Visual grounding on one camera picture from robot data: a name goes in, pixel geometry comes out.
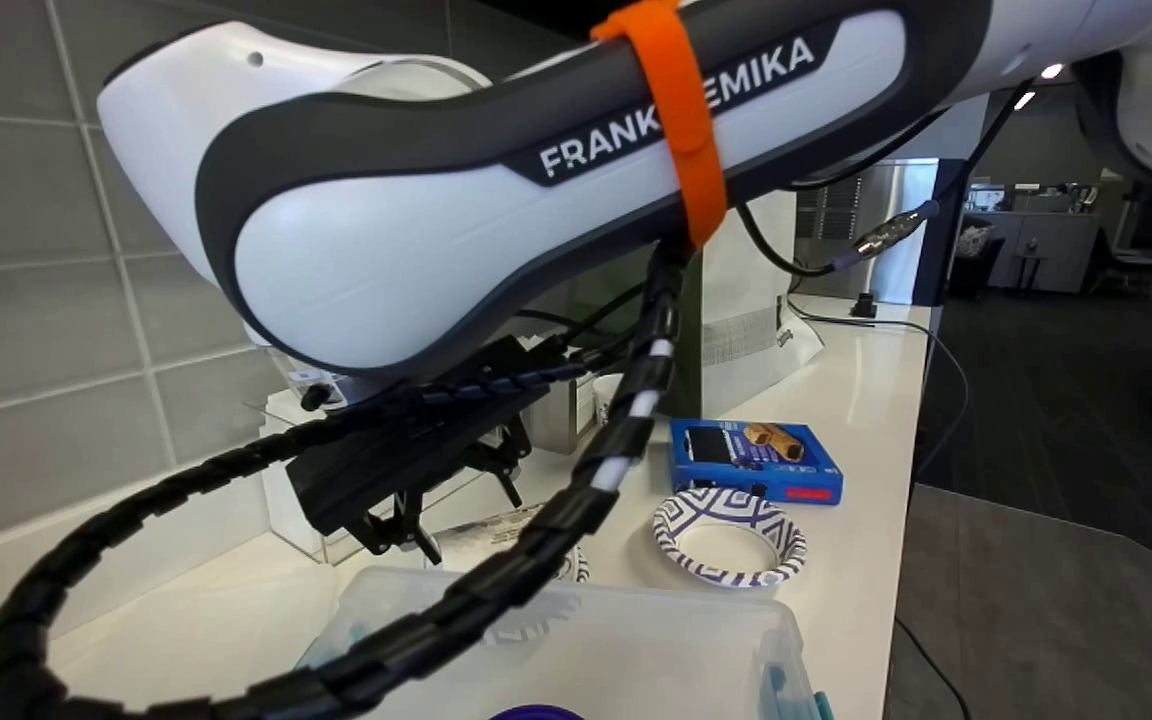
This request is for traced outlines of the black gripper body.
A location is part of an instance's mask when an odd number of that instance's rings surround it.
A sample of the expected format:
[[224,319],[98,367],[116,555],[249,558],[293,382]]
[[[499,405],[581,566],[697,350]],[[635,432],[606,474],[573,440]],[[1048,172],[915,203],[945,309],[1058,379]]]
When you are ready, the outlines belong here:
[[453,367],[430,394],[301,451],[289,480],[304,520],[317,530],[347,530],[347,517],[375,511],[405,527],[405,492],[429,496],[464,469],[494,474],[502,496],[518,499],[512,470],[531,451],[524,408],[534,400],[524,364],[518,339],[494,339]]

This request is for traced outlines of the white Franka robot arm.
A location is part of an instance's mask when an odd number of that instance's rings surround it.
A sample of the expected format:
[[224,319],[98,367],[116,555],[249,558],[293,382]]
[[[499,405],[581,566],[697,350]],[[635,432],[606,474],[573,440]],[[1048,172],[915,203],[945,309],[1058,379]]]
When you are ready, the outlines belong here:
[[544,285],[1048,62],[1110,62],[1152,172],[1152,0],[639,0],[499,84],[228,18],[119,69],[108,147],[254,339],[390,408]]

